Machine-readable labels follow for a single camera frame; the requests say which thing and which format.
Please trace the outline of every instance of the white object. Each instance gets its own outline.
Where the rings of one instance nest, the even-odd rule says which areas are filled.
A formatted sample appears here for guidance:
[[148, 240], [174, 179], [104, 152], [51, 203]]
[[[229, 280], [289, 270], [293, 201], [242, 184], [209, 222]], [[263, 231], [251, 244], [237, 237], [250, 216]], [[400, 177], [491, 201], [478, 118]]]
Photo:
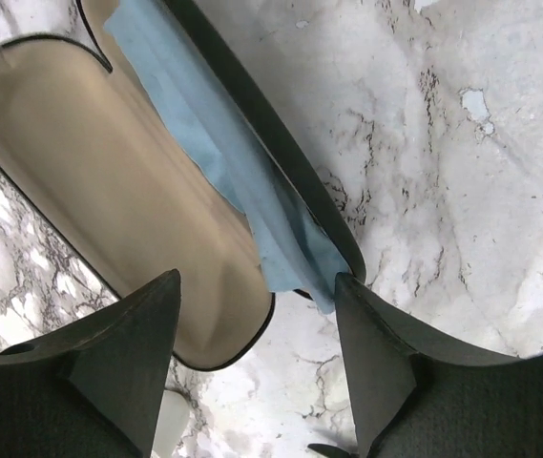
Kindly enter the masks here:
[[179, 393], [165, 391], [158, 413], [157, 431], [153, 442], [153, 456], [171, 458], [182, 433], [188, 425], [191, 408]]

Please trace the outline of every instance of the blue cloth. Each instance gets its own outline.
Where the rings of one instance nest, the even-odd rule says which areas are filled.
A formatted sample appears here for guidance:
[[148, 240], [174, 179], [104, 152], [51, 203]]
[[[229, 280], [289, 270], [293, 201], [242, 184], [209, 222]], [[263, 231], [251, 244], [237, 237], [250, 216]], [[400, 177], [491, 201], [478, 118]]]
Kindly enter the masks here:
[[178, 21], [156, 0], [121, 0], [105, 24], [167, 130], [243, 212], [270, 291], [307, 290], [324, 313], [349, 268]]

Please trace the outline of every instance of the white marble floor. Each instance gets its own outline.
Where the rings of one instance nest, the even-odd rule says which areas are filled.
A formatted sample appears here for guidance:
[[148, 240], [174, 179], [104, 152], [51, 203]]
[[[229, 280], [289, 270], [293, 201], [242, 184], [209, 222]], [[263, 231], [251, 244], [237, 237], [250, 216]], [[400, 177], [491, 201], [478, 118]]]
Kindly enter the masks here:
[[[367, 284], [474, 344], [543, 351], [543, 1], [198, 2], [319, 171]], [[76, 13], [0, 0], [0, 41], [86, 40]], [[0, 348], [113, 299], [0, 174]], [[333, 320], [281, 295], [237, 364], [173, 364], [168, 386], [194, 408], [176, 456], [352, 447]]]

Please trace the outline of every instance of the marble floor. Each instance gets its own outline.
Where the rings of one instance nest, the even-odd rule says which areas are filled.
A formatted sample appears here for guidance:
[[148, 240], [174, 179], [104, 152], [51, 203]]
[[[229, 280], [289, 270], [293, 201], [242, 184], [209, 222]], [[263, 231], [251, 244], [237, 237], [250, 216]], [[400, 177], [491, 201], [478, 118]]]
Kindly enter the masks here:
[[[198, 3], [335, 198], [367, 285], [468, 342], [543, 351], [543, 0]], [[70, 0], [0, 0], [0, 42], [37, 31], [88, 43]], [[0, 349], [114, 299], [0, 174]], [[172, 363], [167, 386], [193, 407], [175, 456], [355, 444], [334, 317], [294, 294], [238, 363]]]

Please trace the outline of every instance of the black rim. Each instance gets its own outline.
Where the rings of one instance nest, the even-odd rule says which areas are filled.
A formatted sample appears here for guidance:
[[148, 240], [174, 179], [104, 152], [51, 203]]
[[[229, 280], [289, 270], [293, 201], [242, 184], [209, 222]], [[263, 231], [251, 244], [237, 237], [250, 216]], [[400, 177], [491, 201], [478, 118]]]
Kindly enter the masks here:
[[313, 298], [311, 297], [311, 295], [308, 292], [303, 291], [302, 289], [295, 289], [293, 292], [297, 293], [302, 298], [306, 298], [306, 299], [309, 299], [310, 301], [313, 301]]
[[277, 164], [347, 261], [352, 275], [365, 281], [363, 254], [303, 150], [290, 134], [252, 76], [193, 0], [163, 0], [210, 66], [270, 157]]
[[176, 353], [173, 353], [174, 358], [176, 358], [182, 365], [185, 365], [189, 369], [196, 370], [197, 372], [215, 372], [217, 370], [224, 369], [228, 367], [229, 365], [236, 363], [243, 357], [243, 355], [245, 355], [248, 351], [250, 351], [250, 349], [254, 346], [254, 344], [259, 341], [264, 331], [267, 330], [267, 327], [269, 326], [269, 323], [271, 323], [271, 319], [273, 318], [273, 314], [275, 313], [275, 298], [276, 298], [276, 294], [271, 293], [271, 306], [269, 307], [269, 313], [267, 314], [267, 317], [264, 319], [264, 322], [262, 323], [261, 328], [257, 331], [257, 333], [254, 335], [252, 340], [237, 355], [235, 355], [233, 358], [228, 360], [226, 363], [222, 363], [221, 365], [217, 365], [215, 367], [201, 368], [201, 367], [195, 367], [193, 365], [185, 363]]

